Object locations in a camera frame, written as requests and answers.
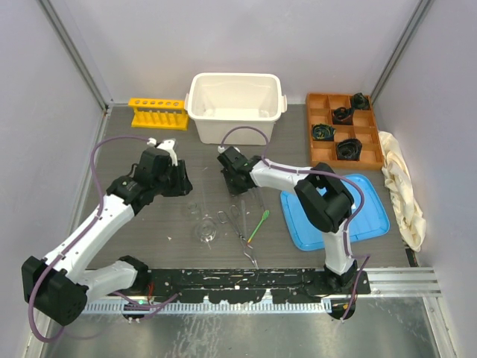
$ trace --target beige fabric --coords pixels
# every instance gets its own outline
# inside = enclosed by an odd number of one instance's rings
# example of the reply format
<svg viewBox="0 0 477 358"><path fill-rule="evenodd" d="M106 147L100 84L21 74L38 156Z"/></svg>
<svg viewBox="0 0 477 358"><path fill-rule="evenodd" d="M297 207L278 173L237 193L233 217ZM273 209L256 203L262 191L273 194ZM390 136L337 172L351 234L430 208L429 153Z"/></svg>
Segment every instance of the beige fabric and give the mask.
<svg viewBox="0 0 477 358"><path fill-rule="evenodd" d="M401 237L414 251L420 251L426 236L426 220L414 199L411 177L402 158L401 148L391 133L379 132L379 140L385 157L382 173L385 176L385 186L391 193Z"/></svg>

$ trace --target scissors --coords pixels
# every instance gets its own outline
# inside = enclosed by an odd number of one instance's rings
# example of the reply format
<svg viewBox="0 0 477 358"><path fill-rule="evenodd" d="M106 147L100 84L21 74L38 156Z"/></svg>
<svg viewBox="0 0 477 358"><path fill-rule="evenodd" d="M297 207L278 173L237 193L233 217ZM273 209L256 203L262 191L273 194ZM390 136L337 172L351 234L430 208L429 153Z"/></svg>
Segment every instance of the scissors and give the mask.
<svg viewBox="0 0 477 358"><path fill-rule="evenodd" d="M240 216L240 211L236 205L232 205L229 210L230 216L222 210L217 212L217 219L221 224L226 224L227 222L230 223L233 230L240 238L241 246L244 249L244 255L248 257L249 260L252 262L253 266L258 269L259 265L256 261L255 254L253 253L253 247L247 244L247 238L245 238L244 234L240 230L239 224L236 221L236 219Z"/></svg>

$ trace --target wooden tabletop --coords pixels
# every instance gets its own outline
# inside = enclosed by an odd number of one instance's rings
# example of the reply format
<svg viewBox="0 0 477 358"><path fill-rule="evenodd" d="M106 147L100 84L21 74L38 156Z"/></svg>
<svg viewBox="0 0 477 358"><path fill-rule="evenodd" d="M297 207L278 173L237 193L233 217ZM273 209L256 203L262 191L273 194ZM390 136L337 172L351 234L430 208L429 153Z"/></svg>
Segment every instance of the wooden tabletop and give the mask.
<svg viewBox="0 0 477 358"><path fill-rule="evenodd" d="M258 200L246 193L239 198L228 194L224 178L217 161L217 145L205 145L199 140L194 121L187 131L167 131L131 128L133 111L128 107L114 107L107 124L105 137L134 134L153 136L157 139L175 138L177 155L186 161L189 180L194 189L186 197L156 197L137 217L122 227L100 250L90 268L109 265L124 255L134 256L150 268L251 268L251 262L243 255L239 238L228 224L216 219L219 210L228 210L230 205L246 204L247 232L258 224L262 212ZM305 106L291 105L275 124L268 157L278 163L309 166L308 141L306 138ZM99 154L98 174L101 185L106 189L120 175L129 172L131 164L139 161L144 143L137 140L119 140L106 144ZM262 146L245 146L241 151L246 156L260 154ZM388 190L380 171L347 171L337 169L338 174L360 173L374 185L391 222L391 229L384 236L353 243L354 254L371 254L369 267L407 267ZM261 268L322 267L324 250L304 252L291 241L283 218L279 191L262 189L265 203L271 214L253 239L255 255ZM84 205L86 217L98 203L95 192L88 194ZM196 217L190 206L197 204L204 214L214 218L218 226L218 237L210 244L202 243L194 234Z"/></svg>

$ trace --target green brush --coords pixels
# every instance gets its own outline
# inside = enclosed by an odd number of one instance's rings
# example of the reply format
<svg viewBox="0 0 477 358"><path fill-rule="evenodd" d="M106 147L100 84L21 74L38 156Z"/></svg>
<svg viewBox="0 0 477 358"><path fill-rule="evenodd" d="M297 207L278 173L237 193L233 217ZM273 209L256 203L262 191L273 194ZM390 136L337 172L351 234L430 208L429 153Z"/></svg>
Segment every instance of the green brush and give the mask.
<svg viewBox="0 0 477 358"><path fill-rule="evenodd" d="M247 244L252 241L253 236L256 234L256 232L260 229L260 225L267 219L267 217L270 215L270 210L266 210L263 215L262 215L262 220L260 220L259 224L256 226L255 230L252 232L252 235L250 235L250 238L247 241Z"/></svg>

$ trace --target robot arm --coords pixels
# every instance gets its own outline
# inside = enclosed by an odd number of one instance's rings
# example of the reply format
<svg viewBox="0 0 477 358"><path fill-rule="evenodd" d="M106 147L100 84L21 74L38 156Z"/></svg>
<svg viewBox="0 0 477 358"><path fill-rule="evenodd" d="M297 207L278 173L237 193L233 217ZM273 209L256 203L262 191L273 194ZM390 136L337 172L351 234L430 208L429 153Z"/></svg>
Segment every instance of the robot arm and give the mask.
<svg viewBox="0 0 477 358"><path fill-rule="evenodd" d="M175 141L169 139L157 144L151 139L148 144L151 148L142 152L134 172L114 180L107 189L103 212L95 225L53 267L41 284L35 308L63 326L72 323L90 301L119 289L131 288L137 292L144 289L148 282L148 267L133 257L121 257L111 266L95 271L86 272L86 267L116 231L149 205L155 196L182 196L192 190L186 164L175 154ZM25 261L22 280L27 302L41 273L97 213L98 208L42 260L29 257Z"/></svg>
<svg viewBox="0 0 477 358"><path fill-rule="evenodd" d="M331 284L345 286L350 282L357 265L345 251L343 229L345 220L351 215L353 196L339 179L299 173L311 169L333 173L327 164L319 163L314 168L284 166L271 161L265 164L258 156L247 159L235 147L222 151L218 161L224 167L222 174L232 195L241 194L256 186L295 194L308 220L323 232L325 270L329 273ZM275 169L276 167L284 168L285 171ZM317 188L325 188L326 193L321 195ZM349 240L347 249L351 254Z"/></svg>

